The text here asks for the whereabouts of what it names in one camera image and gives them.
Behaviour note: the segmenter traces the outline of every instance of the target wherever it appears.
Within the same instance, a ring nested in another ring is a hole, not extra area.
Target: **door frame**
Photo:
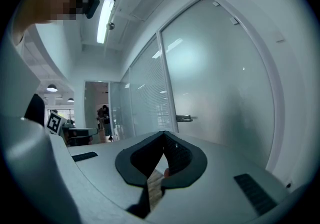
[[[165,49],[163,45],[163,39],[162,39],[162,31],[178,16],[180,16],[184,11],[186,11],[188,8],[199,2],[200,0],[191,0],[186,5],[184,5],[179,11],[177,11],[174,15],[172,15],[167,22],[165,22],[160,29],[157,30],[157,39],[158,44],[160,48],[160,57],[162,59],[163,68],[165,72],[165,79],[167,82],[167,93],[168,93],[168,100],[169,100],[169,107],[171,111],[171,119],[173,124],[173,130],[178,132],[178,126],[177,121],[174,118],[176,116],[175,113],[175,102],[173,97],[173,91],[171,87],[171,81],[170,81],[170,75],[168,71],[168,65],[166,61],[166,55],[165,55]],[[285,113],[284,113],[284,107],[285,107],[285,99],[284,99],[284,92],[283,87],[281,84],[280,76],[278,73],[278,69],[276,67],[276,64],[273,60],[273,57],[265,44],[262,37],[259,35],[259,33],[256,31],[256,29],[253,27],[253,25],[242,15],[233,5],[231,5],[226,0],[214,0],[220,4],[221,7],[223,7],[232,17],[234,17],[239,24],[242,26],[242,28],[245,30],[245,32],[248,34],[248,36],[251,38],[253,44],[255,45],[257,51],[259,52],[259,55],[262,59],[262,62],[264,64],[264,67],[266,69],[270,86],[271,86],[271,92],[273,96],[273,107],[274,107],[274,136],[272,140],[272,147],[269,154],[269,159],[266,164],[266,170],[269,172],[273,172],[275,169],[276,163],[278,161],[282,143],[283,143],[283,135],[284,135],[284,120],[285,120]]]
[[[101,83],[108,83],[108,105],[109,105],[109,111],[111,108],[111,102],[110,102],[110,81],[106,81],[106,80],[84,80],[83,81],[83,91],[82,91],[82,98],[83,98],[83,117],[84,117],[84,124],[86,125],[87,121],[86,121],[86,115],[85,115],[85,93],[86,93],[86,82],[101,82]],[[114,137],[114,129],[113,129],[113,125],[112,125],[112,117],[110,116],[110,127],[111,127],[111,133],[112,133],[112,137]]]

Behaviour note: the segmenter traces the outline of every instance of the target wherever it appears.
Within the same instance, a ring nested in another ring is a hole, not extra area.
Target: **black vent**
[[[259,215],[265,214],[277,205],[249,174],[235,176],[234,179]]]
[[[95,156],[98,156],[95,152],[89,152],[85,154],[74,155],[72,158],[74,159],[75,162],[78,162],[78,161],[86,160]]]

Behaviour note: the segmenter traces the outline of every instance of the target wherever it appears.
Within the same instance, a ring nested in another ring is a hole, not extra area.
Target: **ceiling pipe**
[[[112,13],[111,13],[111,21],[110,21],[111,23],[113,23],[113,21],[115,19],[115,13],[118,11],[122,1],[123,0],[120,0],[119,3],[116,5],[116,9],[114,11],[112,11]],[[105,48],[104,48],[104,57],[107,56],[107,44],[108,44],[109,38],[110,38],[109,30],[107,30],[106,41],[105,41],[105,45],[104,45],[105,46]]]

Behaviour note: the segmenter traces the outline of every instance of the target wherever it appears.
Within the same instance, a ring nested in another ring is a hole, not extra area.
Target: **door handle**
[[[176,117],[177,122],[192,122],[190,115],[177,115]]]

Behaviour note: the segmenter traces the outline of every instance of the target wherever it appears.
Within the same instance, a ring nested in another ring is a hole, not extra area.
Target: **white wall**
[[[110,52],[106,57],[96,47],[88,47],[78,54],[77,62],[72,74],[72,87],[74,89],[74,116],[77,127],[85,127],[84,119],[84,91],[85,81],[119,81],[120,80],[119,55]]]
[[[192,0],[165,0],[129,44],[121,76],[137,54],[172,16]],[[319,45],[316,21],[304,0],[226,0],[253,25],[278,69],[285,103],[283,143],[273,174],[293,188],[309,181],[319,150]],[[285,41],[276,43],[275,35]]]

